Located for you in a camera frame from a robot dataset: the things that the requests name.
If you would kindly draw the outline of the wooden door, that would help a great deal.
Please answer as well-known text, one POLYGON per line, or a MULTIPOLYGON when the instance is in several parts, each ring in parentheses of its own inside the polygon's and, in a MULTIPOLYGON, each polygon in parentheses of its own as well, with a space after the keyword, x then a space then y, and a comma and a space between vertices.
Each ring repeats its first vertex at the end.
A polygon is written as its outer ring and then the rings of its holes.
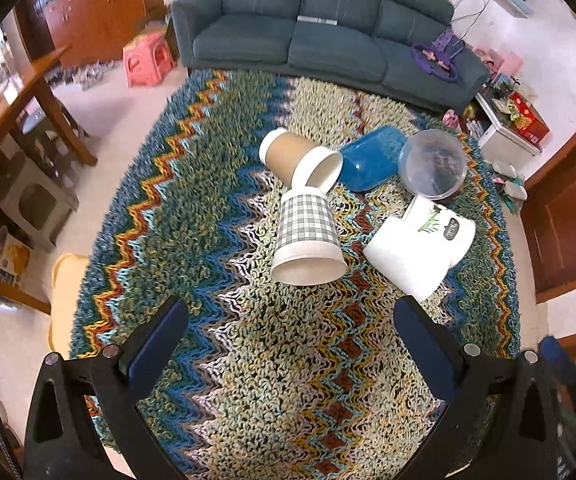
POLYGON ((521 218, 536 301, 576 289, 576 146, 530 188, 521 218))

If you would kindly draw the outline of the yellow floor mat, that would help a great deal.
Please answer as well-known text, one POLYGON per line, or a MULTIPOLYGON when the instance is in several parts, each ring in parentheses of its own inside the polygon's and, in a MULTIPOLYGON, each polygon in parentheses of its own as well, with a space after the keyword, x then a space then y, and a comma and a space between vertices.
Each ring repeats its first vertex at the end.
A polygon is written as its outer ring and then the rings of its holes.
POLYGON ((59 256, 51 270, 51 314, 48 346, 67 359, 71 350, 71 333, 89 258, 66 252, 59 256))

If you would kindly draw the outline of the wooden cabinet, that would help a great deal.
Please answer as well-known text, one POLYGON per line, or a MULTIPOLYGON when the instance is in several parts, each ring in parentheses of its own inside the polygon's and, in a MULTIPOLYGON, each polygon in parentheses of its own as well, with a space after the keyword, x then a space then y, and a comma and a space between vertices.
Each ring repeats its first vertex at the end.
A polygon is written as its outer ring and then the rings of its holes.
POLYGON ((164 8, 164 0, 30 0, 47 26, 53 49, 64 49, 60 64, 79 68, 120 61, 123 47, 164 8))

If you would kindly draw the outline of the clear plastic cup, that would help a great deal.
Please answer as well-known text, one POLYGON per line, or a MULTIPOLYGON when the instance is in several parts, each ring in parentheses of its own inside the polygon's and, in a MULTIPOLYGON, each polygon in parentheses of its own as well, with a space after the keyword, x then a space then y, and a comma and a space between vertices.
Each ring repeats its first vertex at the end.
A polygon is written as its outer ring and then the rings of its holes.
POLYGON ((422 130, 399 153, 399 178, 413 195, 447 200, 462 187, 468 170, 463 144, 453 133, 422 130))

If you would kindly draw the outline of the grey plastic stool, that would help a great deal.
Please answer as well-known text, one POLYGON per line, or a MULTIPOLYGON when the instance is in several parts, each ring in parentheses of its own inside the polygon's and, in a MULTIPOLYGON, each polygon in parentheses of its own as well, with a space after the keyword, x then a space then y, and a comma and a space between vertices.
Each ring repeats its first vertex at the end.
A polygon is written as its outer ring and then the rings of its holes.
POLYGON ((53 182, 22 151, 16 152, 0 174, 0 210, 33 242, 50 252, 78 198, 53 182))

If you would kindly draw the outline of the red box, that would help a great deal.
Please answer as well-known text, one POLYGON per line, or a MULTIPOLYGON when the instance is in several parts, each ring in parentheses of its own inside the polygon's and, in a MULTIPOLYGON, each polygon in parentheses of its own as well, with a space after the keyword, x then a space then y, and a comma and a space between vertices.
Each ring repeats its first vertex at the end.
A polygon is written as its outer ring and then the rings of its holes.
POLYGON ((507 98, 509 117, 515 130, 535 146, 541 144, 545 136, 550 133, 545 120, 533 108, 530 102, 517 91, 509 94, 507 98))

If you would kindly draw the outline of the white side table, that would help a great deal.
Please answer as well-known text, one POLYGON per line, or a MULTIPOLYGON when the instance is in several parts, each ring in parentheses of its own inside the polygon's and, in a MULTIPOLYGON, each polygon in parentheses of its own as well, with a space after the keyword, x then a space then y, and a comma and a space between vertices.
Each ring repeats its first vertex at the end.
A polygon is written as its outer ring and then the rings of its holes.
POLYGON ((494 105, 482 93, 478 93, 476 99, 490 122, 478 140, 480 151, 487 162, 500 160, 521 169, 541 155, 540 148, 502 123, 494 105))

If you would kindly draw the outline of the white printed paper cup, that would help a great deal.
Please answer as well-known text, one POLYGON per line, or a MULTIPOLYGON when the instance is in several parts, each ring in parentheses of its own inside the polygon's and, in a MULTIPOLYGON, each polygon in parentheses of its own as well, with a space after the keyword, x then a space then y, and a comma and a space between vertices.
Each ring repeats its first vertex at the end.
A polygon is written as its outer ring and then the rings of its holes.
POLYGON ((476 222, 417 195, 402 217, 382 223, 364 256, 404 294, 422 302, 463 260, 474 235, 476 222))

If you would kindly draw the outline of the wooden dining table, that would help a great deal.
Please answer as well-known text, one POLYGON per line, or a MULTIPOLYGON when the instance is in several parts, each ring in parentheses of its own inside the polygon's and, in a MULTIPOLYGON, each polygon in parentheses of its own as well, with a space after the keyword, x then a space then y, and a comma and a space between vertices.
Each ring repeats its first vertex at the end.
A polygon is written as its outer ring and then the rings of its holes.
POLYGON ((58 63, 70 46, 61 47, 42 56, 39 60, 24 68, 21 73, 21 89, 11 103, 0 98, 0 145, 4 137, 16 126, 16 120, 26 105, 36 99, 52 122, 62 142, 75 155, 77 160, 87 166, 96 166, 98 159, 91 154, 87 146, 74 133, 67 122, 56 97, 47 84, 46 73, 58 63))

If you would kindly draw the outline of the pink plastic stool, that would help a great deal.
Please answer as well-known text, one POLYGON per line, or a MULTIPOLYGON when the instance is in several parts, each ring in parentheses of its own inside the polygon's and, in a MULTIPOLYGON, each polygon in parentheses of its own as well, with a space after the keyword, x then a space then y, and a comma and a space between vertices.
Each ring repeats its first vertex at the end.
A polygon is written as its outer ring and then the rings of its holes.
POLYGON ((129 88, 158 86, 176 66, 163 32, 139 35, 125 44, 123 63, 129 88))

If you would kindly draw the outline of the plaid paper cup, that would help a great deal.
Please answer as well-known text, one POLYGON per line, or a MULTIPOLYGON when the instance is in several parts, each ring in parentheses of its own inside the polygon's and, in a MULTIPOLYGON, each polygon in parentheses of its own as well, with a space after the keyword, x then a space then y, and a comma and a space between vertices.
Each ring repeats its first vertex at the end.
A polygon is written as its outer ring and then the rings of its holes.
POLYGON ((292 286, 337 281, 346 271, 329 200, 318 188, 283 194, 271 277, 292 286))

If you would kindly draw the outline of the colourful zigzag shag rug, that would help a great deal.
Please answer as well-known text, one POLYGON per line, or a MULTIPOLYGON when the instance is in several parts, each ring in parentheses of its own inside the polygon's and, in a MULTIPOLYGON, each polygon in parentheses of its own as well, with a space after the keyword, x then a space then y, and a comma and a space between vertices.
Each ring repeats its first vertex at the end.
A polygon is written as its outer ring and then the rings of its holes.
POLYGON ((189 326, 149 398, 154 436, 191 479, 392 479, 436 422, 393 325, 399 291, 364 246, 411 197, 397 179, 329 195, 347 269, 293 287, 271 277, 282 184, 267 131, 329 148, 437 113, 309 78, 196 70, 152 127, 112 200, 82 281, 71 353, 123 342, 170 296, 189 326))

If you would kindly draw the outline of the blue plastic container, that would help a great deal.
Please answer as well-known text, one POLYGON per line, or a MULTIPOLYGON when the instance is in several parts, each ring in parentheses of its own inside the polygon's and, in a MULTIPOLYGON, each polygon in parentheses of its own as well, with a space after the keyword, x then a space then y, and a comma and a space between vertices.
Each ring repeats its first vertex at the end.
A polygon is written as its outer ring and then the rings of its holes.
POLYGON ((393 126, 382 126, 340 150, 339 182, 352 192, 367 192, 394 177, 407 137, 393 126))

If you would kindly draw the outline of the dark teal sofa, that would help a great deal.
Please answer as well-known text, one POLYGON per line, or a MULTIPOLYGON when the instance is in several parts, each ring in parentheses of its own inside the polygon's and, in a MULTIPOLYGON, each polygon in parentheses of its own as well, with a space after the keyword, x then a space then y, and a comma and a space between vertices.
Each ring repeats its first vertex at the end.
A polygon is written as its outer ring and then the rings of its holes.
POLYGON ((489 79, 466 44, 458 79, 426 74, 409 47, 452 28, 448 0, 175 0, 181 62, 190 70, 267 70, 461 112, 489 79))

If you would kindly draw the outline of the brown paper cup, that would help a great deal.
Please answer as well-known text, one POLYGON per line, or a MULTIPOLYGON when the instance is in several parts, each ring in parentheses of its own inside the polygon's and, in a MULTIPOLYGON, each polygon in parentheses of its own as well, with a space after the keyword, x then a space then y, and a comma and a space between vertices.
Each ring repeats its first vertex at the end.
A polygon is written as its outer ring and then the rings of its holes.
POLYGON ((318 145, 286 128, 266 133, 259 148, 262 164, 289 188, 318 188, 327 193, 343 165, 340 152, 318 145))

